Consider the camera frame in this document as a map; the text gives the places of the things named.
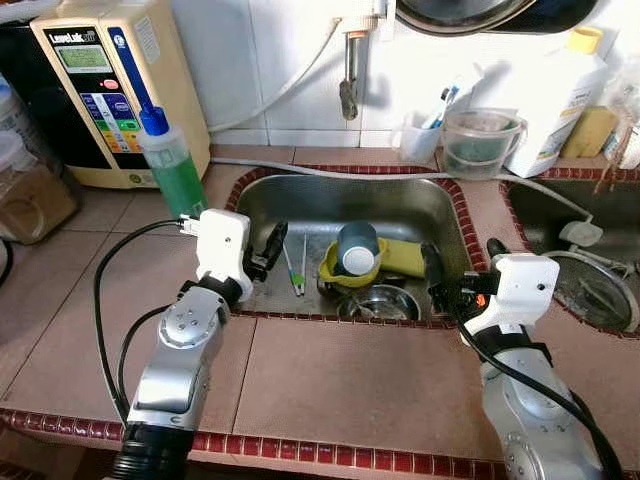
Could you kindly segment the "yellow scouring pad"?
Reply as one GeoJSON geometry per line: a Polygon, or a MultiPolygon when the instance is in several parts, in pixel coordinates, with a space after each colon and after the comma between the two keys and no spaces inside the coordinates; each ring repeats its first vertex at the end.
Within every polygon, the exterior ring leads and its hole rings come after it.
{"type": "Polygon", "coordinates": [[[598,155],[617,127],[618,119],[620,116],[604,106],[586,108],[564,142],[559,156],[562,159],[577,159],[598,155]]]}

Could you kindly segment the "steel sink basin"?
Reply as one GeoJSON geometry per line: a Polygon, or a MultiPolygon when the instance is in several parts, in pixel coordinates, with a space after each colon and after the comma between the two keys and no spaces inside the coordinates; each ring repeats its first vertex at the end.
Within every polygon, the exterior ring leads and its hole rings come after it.
{"type": "MultiPolygon", "coordinates": [[[[509,206],[530,251],[539,255],[553,250],[586,253],[620,274],[637,301],[640,283],[639,186],[618,183],[605,188],[599,195],[593,195],[594,184],[594,180],[531,179],[524,183],[506,182],[504,187],[507,188],[509,206]],[[603,228],[602,241],[591,247],[579,247],[559,239],[559,230],[573,220],[590,221],[603,228]]],[[[630,337],[639,328],[640,308],[631,332],[596,329],[630,337]]]]}
{"type": "Polygon", "coordinates": [[[239,179],[227,207],[250,218],[256,252],[279,221],[288,221],[287,236],[307,236],[305,296],[294,294],[282,255],[239,307],[244,315],[337,320],[337,300],[317,289],[317,264],[352,221],[367,221],[381,238],[435,244],[448,282],[485,265],[465,197],[452,180],[347,180],[257,169],[239,179]]]}

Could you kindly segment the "chrome filter tap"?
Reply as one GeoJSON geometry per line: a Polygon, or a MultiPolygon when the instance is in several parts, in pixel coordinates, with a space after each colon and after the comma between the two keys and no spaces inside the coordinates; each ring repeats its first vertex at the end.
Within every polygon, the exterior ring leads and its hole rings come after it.
{"type": "Polygon", "coordinates": [[[393,4],[393,0],[332,0],[330,35],[343,37],[344,74],[338,95],[340,115],[346,122],[353,122],[360,113],[372,32],[388,18],[393,4]]]}

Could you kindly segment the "white filter tube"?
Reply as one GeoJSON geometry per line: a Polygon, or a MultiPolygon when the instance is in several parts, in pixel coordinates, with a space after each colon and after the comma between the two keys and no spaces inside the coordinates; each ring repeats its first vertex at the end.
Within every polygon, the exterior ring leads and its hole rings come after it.
{"type": "Polygon", "coordinates": [[[315,68],[317,61],[319,61],[321,59],[321,56],[323,56],[326,46],[329,45],[329,42],[333,40],[335,33],[337,33],[340,23],[342,23],[342,18],[340,17],[333,17],[332,19],[330,19],[328,31],[326,31],[326,35],[323,40],[320,41],[320,44],[317,45],[311,58],[308,59],[307,63],[303,65],[303,67],[298,69],[297,72],[294,73],[293,76],[283,84],[283,86],[280,86],[278,90],[276,90],[276,92],[269,97],[269,99],[262,100],[260,102],[260,105],[257,105],[255,109],[239,116],[239,118],[228,120],[228,122],[210,125],[210,127],[207,128],[207,132],[209,132],[210,134],[214,134],[223,131],[229,131],[230,128],[237,127],[237,125],[239,124],[250,122],[250,120],[257,118],[257,116],[261,116],[265,113],[265,111],[268,111],[271,106],[275,104],[275,102],[283,99],[283,97],[287,95],[287,93],[291,92],[293,88],[296,87],[297,84],[300,83],[302,79],[305,78],[307,74],[315,68]]]}

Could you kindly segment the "brown stringy brush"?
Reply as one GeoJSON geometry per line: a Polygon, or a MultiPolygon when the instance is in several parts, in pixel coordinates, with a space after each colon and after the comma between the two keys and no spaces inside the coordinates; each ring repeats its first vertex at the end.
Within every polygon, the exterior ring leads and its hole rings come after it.
{"type": "Polygon", "coordinates": [[[596,180],[591,195],[599,195],[605,188],[611,187],[613,180],[612,172],[621,163],[622,156],[625,155],[625,147],[632,136],[630,129],[621,127],[613,133],[611,142],[604,147],[603,159],[605,166],[602,175],[596,180]]]}

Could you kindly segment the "black pan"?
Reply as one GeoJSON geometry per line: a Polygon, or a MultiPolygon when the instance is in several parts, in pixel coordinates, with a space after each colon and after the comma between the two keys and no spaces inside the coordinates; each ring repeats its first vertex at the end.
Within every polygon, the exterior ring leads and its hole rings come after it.
{"type": "Polygon", "coordinates": [[[520,13],[490,28],[504,35],[554,35],[589,17],[599,0],[531,0],[520,13]]]}

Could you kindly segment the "green dish soap bottle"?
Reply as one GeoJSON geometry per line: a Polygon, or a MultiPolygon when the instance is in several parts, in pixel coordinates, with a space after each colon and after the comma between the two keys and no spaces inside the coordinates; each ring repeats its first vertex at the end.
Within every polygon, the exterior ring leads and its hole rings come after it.
{"type": "Polygon", "coordinates": [[[138,141],[142,155],[174,218],[198,218],[209,207],[186,134],[157,106],[143,106],[138,141]]]}

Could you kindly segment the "steel bowl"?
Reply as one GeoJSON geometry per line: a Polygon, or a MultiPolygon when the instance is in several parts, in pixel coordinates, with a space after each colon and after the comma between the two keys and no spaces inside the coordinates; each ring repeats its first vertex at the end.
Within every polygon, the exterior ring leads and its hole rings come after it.
{"type": "Polygon", "coordinates": [[[372,284],[340,298],[337,312],[343,319],[416,323],[422,319],[419,303],[397,285],[372,284]]]}

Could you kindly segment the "yellow sponge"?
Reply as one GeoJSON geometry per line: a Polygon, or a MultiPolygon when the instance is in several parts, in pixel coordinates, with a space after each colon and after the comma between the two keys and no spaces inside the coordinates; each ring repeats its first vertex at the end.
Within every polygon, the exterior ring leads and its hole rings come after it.
{"type": "Polygon", "coordinates": [[[402,239],[378,238],[381,251],[381,271],[425,278],[426,262],[422,244],[402,239]]]}

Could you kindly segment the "clear plastic bag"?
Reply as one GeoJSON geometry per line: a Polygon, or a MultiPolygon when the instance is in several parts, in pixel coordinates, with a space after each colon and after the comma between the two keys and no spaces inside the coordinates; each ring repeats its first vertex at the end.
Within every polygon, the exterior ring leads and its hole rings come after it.
{"type": "Polygon", "coordinates": [[[622,69],[605,88],[605,105],[616,120],[602,155],[609,166],[631,170],[640,163],[640,68],[622,69]]]}

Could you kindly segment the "blue rabbit mug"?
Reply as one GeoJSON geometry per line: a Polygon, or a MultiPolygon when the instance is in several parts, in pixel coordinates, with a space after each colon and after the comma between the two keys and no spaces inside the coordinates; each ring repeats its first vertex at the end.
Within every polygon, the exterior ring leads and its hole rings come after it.
{"type": "Polygon", "coordinates": [[[352,221],[339,229],[335,242],[335,274],[362,276],[379,269],[378,233],[367,221],[352,221]]]}

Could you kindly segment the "clear jar brown contents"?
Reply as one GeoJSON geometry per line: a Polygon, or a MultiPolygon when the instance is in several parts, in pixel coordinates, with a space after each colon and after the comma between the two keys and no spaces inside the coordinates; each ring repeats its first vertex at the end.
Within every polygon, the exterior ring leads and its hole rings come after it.
{"type": "Polygon", "coordinates": [[[67,183],[14,131],[0,131],[0,239],[35,244],[78,209],[67,183]]]}

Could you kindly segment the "steel wok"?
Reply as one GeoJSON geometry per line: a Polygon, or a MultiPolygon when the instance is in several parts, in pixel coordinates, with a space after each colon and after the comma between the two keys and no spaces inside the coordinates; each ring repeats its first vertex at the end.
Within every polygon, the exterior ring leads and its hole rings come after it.
{"type": "Polygon", "coordinates": [[[396,0],[396,19],[436,37],[475,35],[524,13],[536,0],[396,0]]]}

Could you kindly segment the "white detergent bottle yellow cap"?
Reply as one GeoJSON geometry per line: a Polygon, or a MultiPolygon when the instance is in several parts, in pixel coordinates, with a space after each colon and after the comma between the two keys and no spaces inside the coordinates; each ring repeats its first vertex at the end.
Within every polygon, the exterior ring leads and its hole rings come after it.
{"type": "Polygon", "coordinates": [[[517,61],[512,108],[526,129],[508,157],[509,172],[536,177],[557,163],[582,111],[602,87],[607,64],[598,49],[603,38],[602,29],[577,27],[562,49],[517,61]]]}

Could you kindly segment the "white chopsticks green clip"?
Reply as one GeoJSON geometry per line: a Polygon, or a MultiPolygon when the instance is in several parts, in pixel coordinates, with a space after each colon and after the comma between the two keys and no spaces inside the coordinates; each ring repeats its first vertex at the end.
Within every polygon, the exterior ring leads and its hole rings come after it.
{"type": "Polygon", "coordinates": [[[297,297],[305,296],[306,292],[306,247],[307,236],[302,234],[289,234],[283,244],[285,269],[289,274],[289,283],[297,297]]]}

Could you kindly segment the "white toothbrush cup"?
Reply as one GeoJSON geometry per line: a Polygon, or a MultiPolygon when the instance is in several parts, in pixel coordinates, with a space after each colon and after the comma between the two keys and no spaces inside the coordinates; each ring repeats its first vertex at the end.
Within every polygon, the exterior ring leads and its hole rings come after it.
{"type": "Polygon", "coordinates": [[[398,156],[403,163],[425,165],[433,160],[442,132],[442,120],[434,113],[411,110],[398,129],[398,156]]]}

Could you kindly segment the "beige water ionizer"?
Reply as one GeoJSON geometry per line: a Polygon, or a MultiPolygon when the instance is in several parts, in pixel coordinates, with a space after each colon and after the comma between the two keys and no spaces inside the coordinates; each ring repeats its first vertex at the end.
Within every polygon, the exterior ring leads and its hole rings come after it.
{"type": "Polygon", "coordinates": [[[146,105],[182,129],[197,173],[206,172],[209,128],[169,0],[61,0],[29,28],[90,136],[64,160],[82,186],[155,186],[140,145],[146,105]]]}

